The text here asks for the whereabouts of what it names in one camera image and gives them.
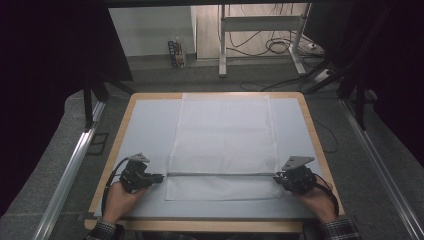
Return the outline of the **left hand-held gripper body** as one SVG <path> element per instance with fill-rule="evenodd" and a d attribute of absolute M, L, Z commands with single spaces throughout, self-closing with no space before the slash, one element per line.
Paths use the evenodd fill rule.
<path fill-rule="evenodd" d="M 148 188 L 153 184 L 152 175 L 145 172 L 147 163 L 150 162 L 142 153 L 127 158 L 128 163 L 121 172 L 119 181 L 128 193 Z"/>

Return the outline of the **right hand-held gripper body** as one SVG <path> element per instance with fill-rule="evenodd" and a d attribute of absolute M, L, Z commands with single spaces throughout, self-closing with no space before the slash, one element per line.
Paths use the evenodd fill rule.
<path fill-rule="evenodd" d="M 286 173 L 286 178 L 280 178 L 286 181 L 283 188 L 297 194 L 305 194 L 310 191 L 317 179 L 307 164 L 314 160 L 314 157 L 290 156 L 281 170 Z"/>

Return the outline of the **white mesh laundry bag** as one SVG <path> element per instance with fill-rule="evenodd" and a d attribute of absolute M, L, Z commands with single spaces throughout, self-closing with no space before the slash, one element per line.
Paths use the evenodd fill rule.
<path fill-rule="evenodd" d="M 168 201 L 279 198 L 273 180 L 278 166 L 268 96 L 183 96 L 168 164 Z"/>

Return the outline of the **person's left hand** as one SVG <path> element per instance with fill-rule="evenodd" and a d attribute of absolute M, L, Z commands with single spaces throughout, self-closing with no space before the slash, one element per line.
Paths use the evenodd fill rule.
<path fill-rule="evenodd" d="M 125 191 L 120 182 L 115 182 L 109 188 L 102 219 L 108 224 L 116 224 L 123 216 L 133 209 L 138 200 L 148 191 L 141 189 L 135 193 Z"/>

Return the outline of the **person's right hand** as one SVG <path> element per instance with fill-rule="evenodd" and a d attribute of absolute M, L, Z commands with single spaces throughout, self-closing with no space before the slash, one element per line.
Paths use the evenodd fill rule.
<path fill-rule="evenodd" d="M 321 223 L 329 223 L 337 219 L 333 201 L 327 193 L 319 188 L 313 188 L 305 194 L 293 193 Z"/>

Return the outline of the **wooden framed white board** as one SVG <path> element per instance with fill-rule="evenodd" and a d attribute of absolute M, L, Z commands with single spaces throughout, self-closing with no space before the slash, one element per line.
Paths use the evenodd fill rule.
<path fill-rule="evenodd" d="M 243 220 L 309 217 L 309 212 L 302 204 L 275 181 L 282 195 L 274 199 L 168 201 L 166 199 L 168 164 L 184 95 L 176 99 L 138 100 L 131 111 L 124 136 L 118 146 L 118 154 L 113 159 L 115 165 L 123 169 L 125 158 L 143 153 L 150 160 L 147 164 L 148 172 L 160 173 L 165 179 L 162 184 L 155 184 L 149 189 L 130 212 L 130 217 Z M 315 160 L 309 166 L 314 172 L 318 172 L 320 166 L 317 162 L 317 152 L 313 147 L 299 101 L 294 97 L 265 96 L 268 96 L 271 102 L 279 155 L 276 172 L 281 170 L 290 156 L 314 157 Z"/>

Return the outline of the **black metal stand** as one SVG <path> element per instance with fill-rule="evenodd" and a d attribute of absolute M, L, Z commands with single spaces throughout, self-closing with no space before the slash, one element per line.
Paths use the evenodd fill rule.
<path fill-rule="evenodd" d="M 109 99 L 109 92 L 106 89 L 106 83 L 122 90 L 129 95 L 135 94 L 136 91 L 126 86 L 118 80 L 109 77 L 102 77 L 101 79 L 88 79 L 85 81 L 83 88 L 84 99 L 84 113 L 85 113 L 85 131 L 88 132 L 94 126 L 94 115 L 92 107 L 92 95 L 100 102 L 105 102 Z"/>
<path fill-rule="evenodd" d="M 337 95 L 340 99 L 349 99 L 351 94 L 355 93 L 356 98 L 353 100 L 355 105 L 354 113 L 355 120 L 362 130 L 366 129 L 364 123 L 364 105 L 366 102 L 365 85 L 360 78 L 345 77 L 337 90 Z"/>

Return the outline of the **white power strip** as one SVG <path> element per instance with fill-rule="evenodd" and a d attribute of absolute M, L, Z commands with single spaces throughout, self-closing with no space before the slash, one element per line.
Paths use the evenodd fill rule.
<path fill-rule="evenodd" d="M 329 69 L 324 69 L 321 73 L 319 73 L 315 78 L 314 81 L 316 83 L 320 83 L 323 80 L 325 80 L 327 77 L 329 77 L 332 74 L 332 71 Z"/>

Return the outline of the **pack of bottles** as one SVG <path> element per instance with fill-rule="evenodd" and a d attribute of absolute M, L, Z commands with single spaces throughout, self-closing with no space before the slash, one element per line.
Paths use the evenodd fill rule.
<path fill-rule="evenodd" d="M 187 64 L 186 51 L 180 37 L 172 37 L 168 42 L 171 64 L 174 68 L 185 68 Z"/>

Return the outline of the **black curtain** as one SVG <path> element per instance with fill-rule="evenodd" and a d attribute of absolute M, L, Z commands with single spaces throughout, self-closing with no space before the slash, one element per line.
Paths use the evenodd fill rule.
<path fill-rule="evenodd" d="M 337 68 L 374 35 L 360 76 L 374 110 L 424 167 L 424 0 L 323 0 L 311 5 L 304 35 Z"/>
<path fill-rule="evenodd" d="M 131 78 L 105 0 L 0 0 L 0 217 L 40 161 L 67 98 Z"/>

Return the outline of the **black rectangular floor frame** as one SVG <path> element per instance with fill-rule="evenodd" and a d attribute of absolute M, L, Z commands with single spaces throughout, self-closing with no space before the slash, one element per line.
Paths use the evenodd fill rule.
<path fill-rule="evenodd" d="M 95 133 L 90 142 L 89 148 L 87 150 L 87 155 L 91 155 L 91 156 L 102 155 L 106 147 L 108 137 L 109 137 L 108 133 Z"/>

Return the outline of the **aluminium floor rail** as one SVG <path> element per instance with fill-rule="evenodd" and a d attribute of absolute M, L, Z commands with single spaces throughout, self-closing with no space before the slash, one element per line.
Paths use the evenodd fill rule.
<path fill-rule="evenodd" d="M 93 123 L 90 128 L 81 134 L 64 173 L 62 174 L 62 177 L 31 240 L 49 240 L 59 218 L 60 212 L 62 211 L 70 193 L 73 182 L 76 179 L 85 154 L 87 153 L 90 142 L 95 134 L 98 121 L 103 113 L 104 107 L 104 103 L 97 102 L 94 109 L 91 111 Z"/>
<path fill-rule="evenodd" d="M 424 240 L 424 225 L 395 183 L 367 131 L 356 121 L 353 107 L 348 100 L 340 100 L 339 103 L 411 240 Z"/>

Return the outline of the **white metal desk frame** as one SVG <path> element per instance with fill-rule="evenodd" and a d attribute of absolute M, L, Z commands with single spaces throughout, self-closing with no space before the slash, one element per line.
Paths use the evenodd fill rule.
<path fill-rule="evenodd" d="M 219 33 L 220 33 L 220 55 L 219 55 L 219 76 L 227 75 L 227 56 L 226 56 L 226 34 L 229 32 L 247 32 L 247 31 L 294 31 L 296 37 L 289 45 L 289 53 L 294 66 L 300 76 L 306 74 L 306 70 L 298 54 L 300 39 L 303 34 L 305 23 L 308 17 L 310 3 L 307 3 L 303 12 L 289 16 L 246 16 L 230 17 L 226 16 L 225 6 L 220 6 Z"/>

